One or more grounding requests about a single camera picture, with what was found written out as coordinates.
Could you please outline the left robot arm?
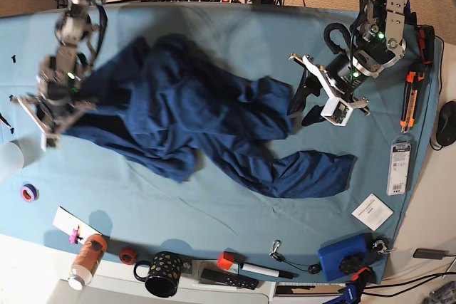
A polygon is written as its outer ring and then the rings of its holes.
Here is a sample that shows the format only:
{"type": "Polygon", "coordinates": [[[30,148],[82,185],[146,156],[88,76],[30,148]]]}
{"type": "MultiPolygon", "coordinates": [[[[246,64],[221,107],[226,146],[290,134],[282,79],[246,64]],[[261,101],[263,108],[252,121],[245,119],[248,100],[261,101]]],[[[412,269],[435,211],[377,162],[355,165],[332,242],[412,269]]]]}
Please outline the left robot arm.
{"type": "Polygon", "coordinates": [[[354,92],[367,79],[377,78],[404,57],[407,1],[359,0],[359,12],[351,26],[327,25],[323,40],[334,55],[328,65],[315,63],[309,55],[292,53],[290,60],[304,71],[288,115],[297,115],[306,107],[308,96],[318,97],[321,93],[327,95],[326,103],[311,108],[301,122],[303,126],[328,121],[344,127],[355,110],[369,115],[368,99],[357,98],[354,92]]]}

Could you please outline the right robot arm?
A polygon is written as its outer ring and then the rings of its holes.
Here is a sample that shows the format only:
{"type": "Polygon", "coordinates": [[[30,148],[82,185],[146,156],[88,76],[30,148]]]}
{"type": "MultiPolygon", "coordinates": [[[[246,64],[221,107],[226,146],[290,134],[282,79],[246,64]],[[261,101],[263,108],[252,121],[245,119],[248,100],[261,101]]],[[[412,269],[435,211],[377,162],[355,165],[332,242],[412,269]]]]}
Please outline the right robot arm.
{"type": "Polygon", "coordinates": [[[101,0],[66,0],[68,8],[56,22],[56,53],[46,56],[36,76],[37,93],[11,97],[41,131],[41,149],[56,147],[61,135],[93,100],[80,94],[103,44],[108,18],[101,0]]]}

